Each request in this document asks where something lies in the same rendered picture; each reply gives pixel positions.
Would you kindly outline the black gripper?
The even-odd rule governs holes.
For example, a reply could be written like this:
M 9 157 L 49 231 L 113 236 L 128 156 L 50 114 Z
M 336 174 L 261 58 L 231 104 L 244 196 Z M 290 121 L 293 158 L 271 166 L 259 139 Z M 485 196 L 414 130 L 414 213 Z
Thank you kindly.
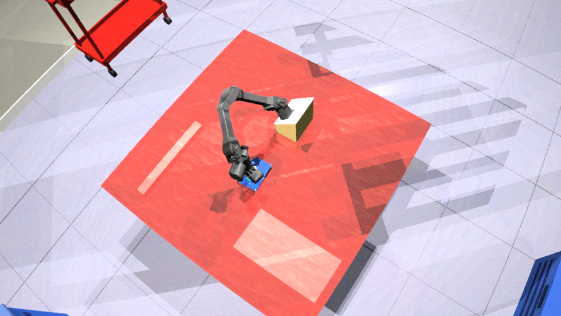
M 264 174 L 260 169 L 255 170 L 255 167 L 253 166 L 252 160 L 250 158 L 250 162 L 245 165 L 246 169 L 245 171 L 247 172 L 246 174 L 244 174 L 246 177 L 250 176 L 249 179 L 254 183 L 257 184 L 263 177 Z

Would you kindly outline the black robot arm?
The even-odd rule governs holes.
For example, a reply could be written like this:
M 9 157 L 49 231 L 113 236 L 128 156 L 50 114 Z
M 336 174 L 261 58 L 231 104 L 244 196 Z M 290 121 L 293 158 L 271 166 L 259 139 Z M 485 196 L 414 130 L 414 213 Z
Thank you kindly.
M 287 104 L 286 98 L 280 98 L 278 96 L 260 96 L 257 94 L 248 93 L 242 90 L 238 86 L 232 86 L 224 89 L 218 100 L 218 105 L 216 111 L 218 112 L 219 121 L 221 124 L 221 129 L 223 132 L 223 153 L 226 160 L 231 167 L 228 171 L 230 177 L 237 182 L 242 182 L 246 166 L 250 162 L 250 157 L 248 154 L 249 146 L 239 144 L 238 140 L 234 136 L 231 116 L 230 116 L 230 106 L 235 101 L 243 101 L 246 103 L 262 105 L 264 110 L 274 111 L 280 117 L 281 120 L 288 119 L 294 109 L 291 109 Z M 231 156 L 236 156 L 231 158 Z

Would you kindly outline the blue circuit board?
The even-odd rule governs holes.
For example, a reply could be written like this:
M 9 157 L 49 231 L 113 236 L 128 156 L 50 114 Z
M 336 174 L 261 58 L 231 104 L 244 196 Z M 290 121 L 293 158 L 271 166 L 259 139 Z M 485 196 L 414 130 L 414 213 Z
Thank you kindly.
M 254 171 L 256 171 L 257 169 L 260 169 L 260 170 L 263 172 L 264 177 L 265 177 L 265 175 L 267 174 L 267 172 L 269 171 L 269 169 L 270 169 L 270 167 L 271 167 L 271 164 L 269 164 L 269 163 L 267 163 L 267 162 L 265 162 L 265 161 L 263 161 L 263 160 L 261 160 L 261 159 L 259 159 L 259 158 L 257 158 L 257 157 L 254 157 L 252 163 L 253 163 L 253 166 L 255 167 L 255 170 L 254 170 Z M 246 177 L 246 176 L 244 175 L 244 177 L 245 177 L 245 178 L 243 179 L 243 181 L 242 181 L 242 182 L 239 182 L 239 183 L 242 184 L 242 185 L 244 185 L 244 186 L 246 186 L 246 187 L 248 187 L 248 188 L 250 188 L 250 189 L 252 189 L 252 190 L 254 190 L 254 191 L 257 191 L 258 187 L 260 186 L 260 183 L 261 183 L 262 180 L 264 179 L 264 177 L 263 177 L 257 184 L 254 184 L 254 183 L 249 179 L 250 176 L 247 176 L 247 177 Z

